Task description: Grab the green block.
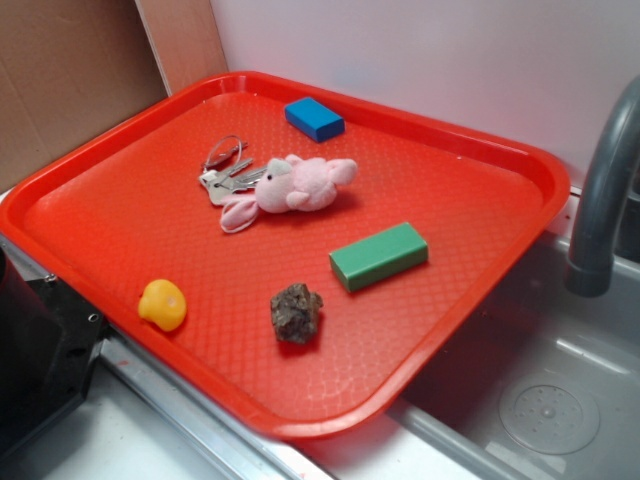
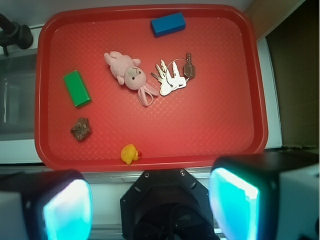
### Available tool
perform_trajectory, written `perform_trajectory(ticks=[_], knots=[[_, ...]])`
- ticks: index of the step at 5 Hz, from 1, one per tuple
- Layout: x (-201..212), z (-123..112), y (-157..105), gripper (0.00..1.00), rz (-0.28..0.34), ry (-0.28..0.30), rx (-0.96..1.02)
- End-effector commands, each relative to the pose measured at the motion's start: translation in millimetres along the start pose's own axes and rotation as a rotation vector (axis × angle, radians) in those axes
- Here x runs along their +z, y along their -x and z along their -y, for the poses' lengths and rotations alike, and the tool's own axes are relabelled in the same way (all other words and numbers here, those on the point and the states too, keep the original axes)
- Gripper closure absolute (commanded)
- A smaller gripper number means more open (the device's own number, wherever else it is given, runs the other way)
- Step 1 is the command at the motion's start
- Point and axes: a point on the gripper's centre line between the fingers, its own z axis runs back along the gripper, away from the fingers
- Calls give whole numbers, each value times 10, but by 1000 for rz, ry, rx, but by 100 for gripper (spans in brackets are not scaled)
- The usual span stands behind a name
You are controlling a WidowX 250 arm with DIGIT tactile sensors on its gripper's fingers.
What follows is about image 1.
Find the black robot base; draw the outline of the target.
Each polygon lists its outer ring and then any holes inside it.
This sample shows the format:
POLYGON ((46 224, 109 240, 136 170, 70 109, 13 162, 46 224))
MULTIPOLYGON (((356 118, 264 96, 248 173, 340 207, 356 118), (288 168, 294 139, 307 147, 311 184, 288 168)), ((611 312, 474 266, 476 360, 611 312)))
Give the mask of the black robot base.
POLYGON ((1 254, 1 458, 86 399, 103 314, 61 279, 26 280, 1 254))

